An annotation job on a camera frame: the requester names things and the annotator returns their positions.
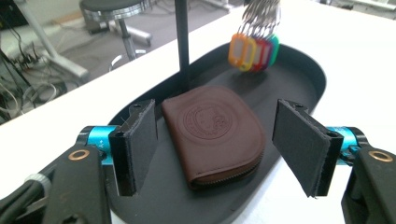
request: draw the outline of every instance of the embossed logo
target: embossed logo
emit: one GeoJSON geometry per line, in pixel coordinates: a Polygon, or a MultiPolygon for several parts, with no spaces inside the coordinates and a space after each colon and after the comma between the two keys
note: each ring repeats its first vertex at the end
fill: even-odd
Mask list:
{"type": "Polygon", "coordinates": [[[199,138],[215,139],[226,134],[232,126],[232,117],[216,104],[195,105],[184,116],[186,130],[199,138]]]}

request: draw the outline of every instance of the cable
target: cable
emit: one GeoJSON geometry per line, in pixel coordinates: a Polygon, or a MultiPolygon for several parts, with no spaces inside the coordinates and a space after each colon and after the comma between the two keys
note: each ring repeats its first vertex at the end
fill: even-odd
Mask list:
{"type": "Polygon", "coordinates": [[[7,199],[2,216],[0,216],[0,224],[12,223],[29,204],[43,195],[43,187],[38,181],[28,180],[27,182],[31,182],[31,184],[26,190],[23,190],[26,188],[23,184],[21,191],[20,189],[16,190],[19,194],[11,193],[12,196],[7,199]]]}
{"type": "Polygon", "coordinates": [[[11,66],[14,68],[15,72],[20,76],[20,78],[23,80],[23,82],[26,83],[26,85],[31,86],[29,81],[23,76],[21,71],[15,66],[15,64],[7,57],[7,55],[1,49],[0,49],[0,55],[4,62],[4,65],[6,66],[8,72],[11,74],[11,76],[12,76],[12,73],[10,72],[6,62],[11,64],[11,66]]]}
{"type": "Polygon", "coordinates": [[[68,36],[68,32],[70,30],[66,30],[66,32],[62,35],[62,37],[60,38],[60,40],[58,41],[58,44],[55,46],[55,49],[57,51],[59,51],[59,49],[61,48],[62,44],[64,43],[64,41],[66,40],[66,37],[68,36]]]}
{"type": "Polygon", "coordinates": [[[19,47],[19,49],[20,49],[20,53],[21,53],[21,56],[22,56],[22,58],[23,58],[23,61],[24,62],[29,62],[29,57],[27,56],[27,55],[25,55],[24,53],[23,53],[23,50],[22,50],[22,46],[21,46],[21,44],[22,44],[22,38],[21,38],[21,35],[14,29],[14,27],[12,27],[8,22],[7,22],[7,20],[5,20],[1,15],[0,15],[0,19],[3,21],[3,23],[8,27],[8,29],[11,31],[11,33],[15,36],[15,38],[18,40],[18,47],[19,47]]]}
{"type": "Polygon", "coordinates": [[[22,89],[21,89],[20,86],[18,85],[18,81],[15,79],[14,76],[12,76],[12,72],[11,72],[11,69],[9,69],[9,67],[8,67],[6,58],[2,57],[1,60],[2,60],[2,62],[3,62],[3,65],[5,66],[5,68],[7,69],[9,75],[11,76],[12,80],[14,81],[14,84],[15,84],[15,86],[16,86],[16,89],[17,89],[20,93],[22,93],[22,89]]]}
{"type": "Polygon", "coordinates": [[[57,88],[52,83],[39,83],[38,85],[36,85],[36,89],[34,87],[29,87],[23,94],[22,99],[26,100],[27,95],[29,93],[31,93],[31,91],[35,91],[35,94],[29,98],[29,100],[32,103],[34,101],[36,101],[40,104],[45,104],[45,103],[55,99],[59,95],[57,88]],[[53,93],[48,99],[43,99],[42,97],[40,97],[40,95],[42,95],[42,93],[47,90],[47,89],[42,89],[43,87],[51,87],[53,89],[53,93]]]}
{"type": "Polygon", "coordinates": [[[35,43],[32,41],[32,50],[33,54],[35,55],[35,59],[38,61],[40,57],[38,57],[37,53],[35,52],[35,43]]]}
{"type": "Polygon", "coordinates": [[[6,73],[4,73],[4,74],[1,74],[0,75],[0,81],[3,83],[3,84],[7,84],[7,85],[12,85],[12,86],[15,86],[15,82],[14,82],[14,80],[8,80],[7,78],[6,78],[6,76],[8,76],[9,75],[9,73],[8,73],[8,71],[6,72],[6,73]]]}
{"type": "Polygon", "coordinates": [[[18,104],[18,101],[15,98],[14,94],[12,94],[11,91],[9,91],[5,86],[3,86],[3,84],[1,82],[0,82],[0,86],[11,96],[11,98],[15,102],[15,109],[7,109],[7,108],[3,108],[0,106],[0,110],[3,112],[7,112],[8,114],[10,114],[10,113],[18,114],[21,110],[19,109],[19,104],[18,104]]]}
{"type": "MultiPolygon", "coordinates": [[[[3,97],[3,95],[0,94],[0,106],[7,106],[7,101],[3,97]]],[[[3,111],[0,111],[0,123],[6,123],[7,121],[11,120],[11,116],[3,111]]]]}
{"type": "Polygon", "coordinates": [[[31,80],[32,78],[34,79],[39,79],[40,83],[43,82],[44,78],[47,80],[48,83],[58,83],[58,82],[64,82],[64,79],[62,78],[61,75],[59,74],[52,74],[51,70],[49,70],[49,72],[46,72],[44,69],[36,69],[34,67],[31,67],[29,69],[25,69],[23,71],[23,73],[29,77],[31,80]]]}

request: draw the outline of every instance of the orange key tag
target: orange key tag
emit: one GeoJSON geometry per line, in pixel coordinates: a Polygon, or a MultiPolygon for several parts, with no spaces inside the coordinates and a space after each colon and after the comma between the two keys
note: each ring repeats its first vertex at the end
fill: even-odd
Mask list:
{"type": "Polygon", "coordinates": [[[247,71],[253,64],[256,41],[243,34],[235,34],[230,43],[228,61],[242,71],[247,71]]]}
{"type": "Polygon", "coordinates": [[[228,62],[234,67],[239,67],[242,64],[246,38],[243,34],[234,34],[231,39],[228,62]]]}

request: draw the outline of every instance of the stool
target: stool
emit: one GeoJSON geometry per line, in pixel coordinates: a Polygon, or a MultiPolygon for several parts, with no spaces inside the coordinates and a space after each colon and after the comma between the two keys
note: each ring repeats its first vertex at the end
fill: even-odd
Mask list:
{"type": "Polygon", "coordinates": [[[136,59],[136,51],[131,34],[125,25],[125,18],[132,17],[150,7],[149,0],[81,0],[82,14],[88,20],[105,21],[107,25],[115,21],[120,26],[120,33],[129,61],[136,59]]]}

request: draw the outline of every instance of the black oval tray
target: black oval tray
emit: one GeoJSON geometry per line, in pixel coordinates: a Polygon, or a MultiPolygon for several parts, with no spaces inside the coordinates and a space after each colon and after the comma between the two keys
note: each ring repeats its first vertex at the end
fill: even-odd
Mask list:
{"type": "MultiPolygon", "coordinates": [[[[242,73],[227,61],[229,45],[207,53],[190,65],[191,88],[220,85],[235,91],[256,113],[266,134],[266,147],[254,175],[226,186],[192,191],[187,187],[161,110],[157,109],[158,147],[141,192],[130,198],[110,196],[112,210],[127,223],[230,223],[245,208],[279,158],[272,144],[276,101],[286,99],[314,108],[326,86],[317,63],[298,50],[280,46],[276,63],[260,73],[242,73]]],[[[175,74],[134,102],[163,99],[181,93],[186,82],[175,74]]],[[[110,121],[121,125],[128,105],[110,121]]]]}

